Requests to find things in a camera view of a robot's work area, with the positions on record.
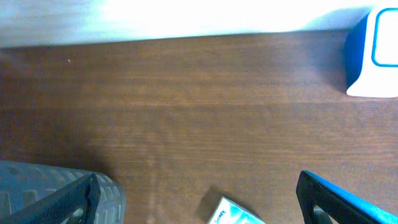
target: tabletop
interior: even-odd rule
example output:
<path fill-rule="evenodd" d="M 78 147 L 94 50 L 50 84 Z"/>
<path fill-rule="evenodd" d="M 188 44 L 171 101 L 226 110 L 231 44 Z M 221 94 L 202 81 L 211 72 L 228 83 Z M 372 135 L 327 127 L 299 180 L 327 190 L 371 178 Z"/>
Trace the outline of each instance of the tabletop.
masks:
<path fill-rule="evenodd" d="M 397 215 L 398 101 L 345 94 L 346 35 L 2 49 L 0 159 L 109 175 L 125 223 L 204 223 L 222 194 L 303 223 L 301 170 Z"/>

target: blue rounded square border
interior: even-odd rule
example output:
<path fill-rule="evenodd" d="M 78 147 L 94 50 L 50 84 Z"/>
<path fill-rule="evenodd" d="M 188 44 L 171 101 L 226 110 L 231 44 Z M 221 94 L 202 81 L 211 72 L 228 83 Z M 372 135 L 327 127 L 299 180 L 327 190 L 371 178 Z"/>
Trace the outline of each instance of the blue rounded square border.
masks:
<path fill-rule="evenodd" d="M 374 53 L 376 52 L 376 41 L 377 41 L 377 33 L 379 32 L 379 20 L 380 20 L 380 16 L 387 12 L 387 11 L 398 11 L 398 8 L 387 8 L 387 9 L 383 9 L 381 10 L 377 16 L 376 16 L 376 27 L 375 27 L 375 32 L 374 32 L 374 38 L 373 38 L 373 47 L 372 47 L 372 62 L 379 66 L 379 67 L 398 67 L 398 64 L 396 65 L 391 65 L 391 64 L 381 64 L 379 62 L 376 61 L 376 59 L 374 58 Z"/>

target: black object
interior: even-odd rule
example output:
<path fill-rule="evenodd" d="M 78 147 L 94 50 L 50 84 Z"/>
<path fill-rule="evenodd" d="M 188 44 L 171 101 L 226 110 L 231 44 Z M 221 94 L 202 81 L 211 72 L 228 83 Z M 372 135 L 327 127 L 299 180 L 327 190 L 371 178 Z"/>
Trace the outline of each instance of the black object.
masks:
<path fill-rule="evenodd" d="M 398 223 L 398 217 L 365 202 L 329 181 L 302 171 L 296 194 L 305 224 Z"/>
<path fill-rule="evenodd" d="M 100 186 L 88 174 L 49 196 L 0 220 L 1 224 L 92 224 L 100 202 Z"/>

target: wall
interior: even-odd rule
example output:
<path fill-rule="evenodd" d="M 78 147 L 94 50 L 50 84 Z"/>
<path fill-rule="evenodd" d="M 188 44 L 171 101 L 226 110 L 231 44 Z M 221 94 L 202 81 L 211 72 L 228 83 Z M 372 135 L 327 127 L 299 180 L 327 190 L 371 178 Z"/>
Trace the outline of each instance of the wall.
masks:
<path fill-rule="evenodd" d="M 3 0 L 0 47 L 346 29 L 375 2 Z"/>

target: gray bin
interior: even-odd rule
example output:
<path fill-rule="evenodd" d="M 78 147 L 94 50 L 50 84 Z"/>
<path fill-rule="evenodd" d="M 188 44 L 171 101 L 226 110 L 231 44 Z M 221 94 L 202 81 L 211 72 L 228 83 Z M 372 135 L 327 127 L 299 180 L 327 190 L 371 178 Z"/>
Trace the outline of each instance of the gray bin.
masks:
<path fill-rule="evenodd" d="M 0 219 L 91 173 L 96 174 L 101 189 L 94 224 L 122 224 L 126 194 L 107 175 L 11 161 L 0 161 Z"/>

